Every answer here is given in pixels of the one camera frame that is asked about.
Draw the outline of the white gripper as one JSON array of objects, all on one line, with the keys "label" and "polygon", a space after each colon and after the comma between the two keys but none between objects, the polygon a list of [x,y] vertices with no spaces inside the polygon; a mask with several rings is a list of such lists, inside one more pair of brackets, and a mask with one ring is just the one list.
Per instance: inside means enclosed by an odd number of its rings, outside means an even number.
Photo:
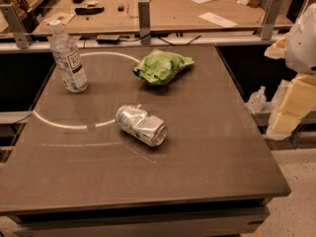
[{"label": "white gripper", "polygon": [[267,129],[267,136],[290,136],[316,108],[316,76],[307,75],[316,73],[316,4],[311,4],[264,56],[285,58],[286,66],[298,73],[291,81],[282,80],[278,85]]}]

